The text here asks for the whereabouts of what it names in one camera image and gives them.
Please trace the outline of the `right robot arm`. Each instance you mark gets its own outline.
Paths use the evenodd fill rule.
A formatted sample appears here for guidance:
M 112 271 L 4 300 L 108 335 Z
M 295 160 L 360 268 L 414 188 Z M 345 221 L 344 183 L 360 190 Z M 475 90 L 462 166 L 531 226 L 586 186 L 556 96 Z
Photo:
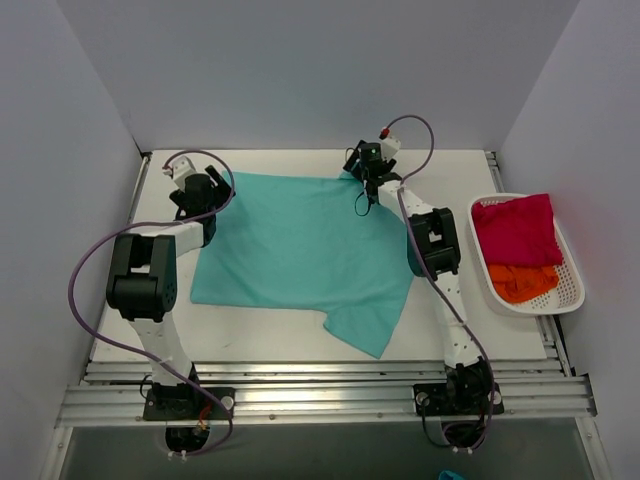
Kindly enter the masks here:
M 429 283 L 434 296 L 447 384 L 444 400 L 453 411 L 464 413 L 495 394 L 493 371 L 466 320 L 454 215 L 406 186 L 394 171 L 399 150 L 400 142 L 392 136 L 378 142 L 361 140 L 350 149 L 343 171 L 363 186 L 369 207 L 381 206 L 403 222 L 410 270 Z

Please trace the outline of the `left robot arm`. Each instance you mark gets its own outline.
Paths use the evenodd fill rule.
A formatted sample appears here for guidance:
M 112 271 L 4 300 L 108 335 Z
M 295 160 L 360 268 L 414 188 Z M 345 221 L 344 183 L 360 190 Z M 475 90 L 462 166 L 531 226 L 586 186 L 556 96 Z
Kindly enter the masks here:
M 187 356 L 172 311 L 178 296 L 177 260 L 209 245 L 216 232 L 215 212 L 232 197 L 232 187 L 213 167 L 198 173 L 186 156 L 171 166 L 177 189 L 169 195 L 178 207 L 176 225 L 155 232 L 116 237 L 106 298 L 138 335 L 152 356 L 154 402 L 179 419 L 194 417 L 202 395 L 193 362 Z

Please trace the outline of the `teal t-shirt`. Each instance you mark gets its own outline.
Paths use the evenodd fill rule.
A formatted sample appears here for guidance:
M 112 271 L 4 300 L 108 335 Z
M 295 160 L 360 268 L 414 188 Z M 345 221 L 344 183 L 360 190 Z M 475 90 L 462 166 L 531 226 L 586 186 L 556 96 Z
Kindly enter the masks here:
M 331 335 L 381 357 L 413 280 L 404 223 L 384 207 L 359 216 L 354 180 L 234 179 L 235 197 L 200 251 L 191 301 L 323 312 Z

